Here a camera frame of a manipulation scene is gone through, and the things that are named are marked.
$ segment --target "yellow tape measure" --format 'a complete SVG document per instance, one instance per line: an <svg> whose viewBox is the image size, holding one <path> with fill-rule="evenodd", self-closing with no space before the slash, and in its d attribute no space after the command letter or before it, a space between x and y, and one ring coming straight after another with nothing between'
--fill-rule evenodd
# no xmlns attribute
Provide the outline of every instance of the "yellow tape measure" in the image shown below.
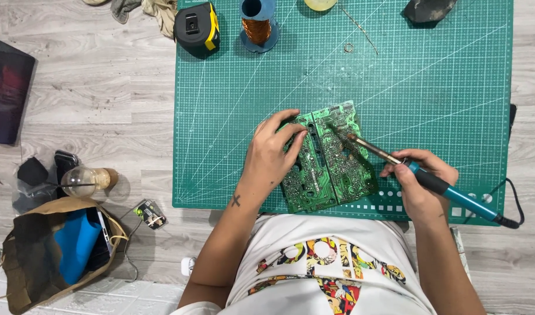
<svg viewBox="0 0 535 315"><path fill-rule="evenodd" d="M174 18L176 41L188 53L205 58L219 49L219 22L211 2L181 9Z"/></svg>

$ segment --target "person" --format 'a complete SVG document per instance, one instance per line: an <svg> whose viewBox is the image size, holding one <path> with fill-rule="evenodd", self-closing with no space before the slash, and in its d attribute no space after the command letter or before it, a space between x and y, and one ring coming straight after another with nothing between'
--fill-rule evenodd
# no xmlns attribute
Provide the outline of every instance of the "person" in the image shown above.
<svg viewBox="0 0 535 315"><path fill-rule="evenodd" d="M405 165L386 165L402 186L415 227L419 281L410 249L389 221L258 210L292 168L307 134L281 123L287 109L261 122L242 177L195 261L178 309L182 314L486 314L447 223L449 202L422 188ZM296 135L287 152L283 146ZM411 158L454 185L458 172L429 151Z"/></svg>

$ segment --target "white t-shirt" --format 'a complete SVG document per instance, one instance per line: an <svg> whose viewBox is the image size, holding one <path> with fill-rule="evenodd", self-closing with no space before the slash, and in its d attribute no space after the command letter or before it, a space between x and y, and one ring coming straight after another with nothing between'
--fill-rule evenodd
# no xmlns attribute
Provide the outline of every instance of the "white t-shirt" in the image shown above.
<svg viewBox="0 0 535 315"><path fill-rule="evenodd" d="M198 302L172 315L436 314L414 266L394 223L262 216L226 308Z"/></svg>

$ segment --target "gray laminate floor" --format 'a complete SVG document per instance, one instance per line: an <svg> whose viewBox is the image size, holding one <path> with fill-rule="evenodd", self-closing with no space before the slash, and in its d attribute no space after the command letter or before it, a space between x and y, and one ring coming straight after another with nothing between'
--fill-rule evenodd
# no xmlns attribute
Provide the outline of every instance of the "gray laminate floor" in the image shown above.
<svg viewBox="0 0 535 315"><path fill-rule="evenodd" d="M512 101L519 108L508 175L527 221L516 231L460 230L487 311L535 314L535 0L516 1L514 38ZM174 42L139 9L120 25L109 5L89 7L81 0L0 0L0 40L39 61L20 142L0 146L0 178L8 183L32 155L51 162L59 148L85 165L118 170L122 183L110 197L98 197L106 208L121 216L151 198L170 221L156 233L145 226L135 233L129 251L141 278L184 283L180 260L198 254L212 227L209 211L170 206ZM12 227L11 191L0 185L0 243ZM516 217L507 195L507 215ZM122 220L130 228L137 221L133 215ZM408 236L413 244L412 231ZM111 274L131 277L132 270L117 260Z"/></svg>

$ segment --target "soldering iron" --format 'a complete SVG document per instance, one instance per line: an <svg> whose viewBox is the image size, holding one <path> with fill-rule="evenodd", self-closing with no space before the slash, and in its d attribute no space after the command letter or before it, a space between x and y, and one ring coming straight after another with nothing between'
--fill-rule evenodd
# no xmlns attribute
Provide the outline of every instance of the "soldering iron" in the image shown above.
<svg viewBox="0 0 535 315"><path fill-rule="evenodd" d="M419 184L421 184L421 186L427 188L428 190L431 190L432 192L440 196L445 197L446 199L449 199L459 204L460 206L466 208L467 210L470 210L471 212L474 212L476 215L479 215L480 217L488 221L495 222L499 225L506 226L511 229L518 229L520 224L522 224L513 221L509 218L505 218L499 212L488 208L483 203L477 202L477 200L470 197L468 194L461 192L451 184L420 168L419 164L414 161L411 161L410 159L406 158L400 161L389 153L387 153L386 151L384 151L383 149L363 139L360 139L354 134L349 133L347 137L355 143L359 144L360 146L365 147L370 152L378 155L380 158L384 159L392 165L406 165L414 173L415 178L417 178L417 181L419 182Z"/></svg>

